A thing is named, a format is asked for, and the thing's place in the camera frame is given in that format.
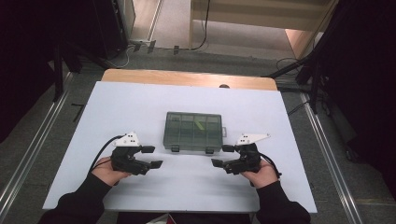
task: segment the human hand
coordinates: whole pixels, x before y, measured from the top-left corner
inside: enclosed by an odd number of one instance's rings
[[[103,157],[100,159],[94,166],[92,174],[96,175],[99,179],[111,187],[113,187],[121,179],[131,175],[121,171],[114,171],[113,167],[111,166],[110,157]]]
[[[260,171],[253,173],[250,171],[242,172],[241,175],[250,180],[256,189],[263,188],[277,181],[274,167],[268,162],[262,160],[260,162]]]

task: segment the black sweater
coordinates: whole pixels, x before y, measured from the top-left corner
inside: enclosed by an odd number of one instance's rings
[[[46,212],[38,223],[96,223],[105,211],[103,199],[110,190],[109,185],[89,174],[75,192],[62,196],[58,205]],[[308,212],[298,203],[289,201],[279,181],[257,189],[257,193],[260,198],[257,219],[261,224],[309,223]]]

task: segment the person's left hand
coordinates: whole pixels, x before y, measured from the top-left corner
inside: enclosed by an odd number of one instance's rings
[[[110,157],[103,157],[96,163],[96,165],[97,166],[92,170],[92,174],[96,175],[99,179],[111,187],[113,187],[121,179],[131,175],[121,171],[114,171],[113,167],[111,166]]]

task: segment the person's right hand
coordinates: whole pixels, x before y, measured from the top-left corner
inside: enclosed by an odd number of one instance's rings
[[[268,162],[262,160],[260,162],[260,171],[253,173],[250,171],[242,172],[241,175],[250,180],[256,189],[263,188],[277,181],[276,173],[273,166]]]

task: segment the black cloth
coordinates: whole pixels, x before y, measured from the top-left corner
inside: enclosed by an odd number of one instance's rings
[[[88,174],[81,186],[73,193],[61,197],[58,205],[46,212],[38,224],[63,224],[63,223],[96,223],[104,213],[103,199],[111,187],[93,174]],[[308,212],[296,202],[289,201],[280,182],[277,181],[269,186],[257,189],[260,198],[260,210],[257,219],[264,223],[293,223],[303,224],[310,222]],[[138,224],[141,221],[150,221],[160,215],[134,214],[134,219],[128,218],[128,223]],[[171,213],[177,224],[183,223],[248,223],[248,215],[245,214],[189,214]]]

